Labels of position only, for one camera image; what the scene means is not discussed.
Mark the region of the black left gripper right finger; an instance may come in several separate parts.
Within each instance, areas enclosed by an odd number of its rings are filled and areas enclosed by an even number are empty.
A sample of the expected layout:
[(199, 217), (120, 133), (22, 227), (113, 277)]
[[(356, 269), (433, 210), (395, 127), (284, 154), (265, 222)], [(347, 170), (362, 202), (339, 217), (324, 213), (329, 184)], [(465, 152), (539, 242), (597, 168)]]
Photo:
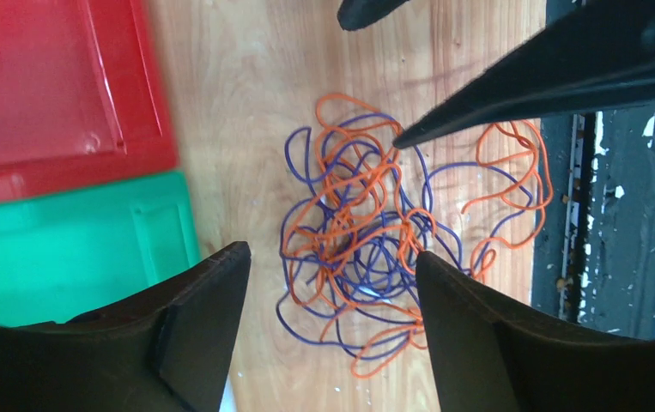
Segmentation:
[(430, 251), (415, 271), (443, 411), (655, 411), (655, 340), (571, 324)]

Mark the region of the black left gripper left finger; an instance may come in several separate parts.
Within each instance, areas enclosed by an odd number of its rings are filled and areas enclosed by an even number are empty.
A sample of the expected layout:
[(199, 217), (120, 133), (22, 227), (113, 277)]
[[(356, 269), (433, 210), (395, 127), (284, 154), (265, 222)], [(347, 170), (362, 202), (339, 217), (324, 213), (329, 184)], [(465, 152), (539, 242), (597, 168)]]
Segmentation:
[(0, 411), (217, 411), (251, 262), (235, 241), (66, 323), (0, 326)]

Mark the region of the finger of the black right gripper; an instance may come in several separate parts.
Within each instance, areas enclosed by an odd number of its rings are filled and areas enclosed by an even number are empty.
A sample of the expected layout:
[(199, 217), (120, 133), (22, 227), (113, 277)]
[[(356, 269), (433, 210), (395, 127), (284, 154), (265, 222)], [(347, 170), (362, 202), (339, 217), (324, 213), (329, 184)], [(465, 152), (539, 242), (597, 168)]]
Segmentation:
[(337, 21), (345, 31), (369, 27), (387, 17), (408, 0), (343, 0), (337, 11)]
[(406, 128), (408, 148), (480, 124), (655, 99), (655, 1), (591, 1), (549, 24)]

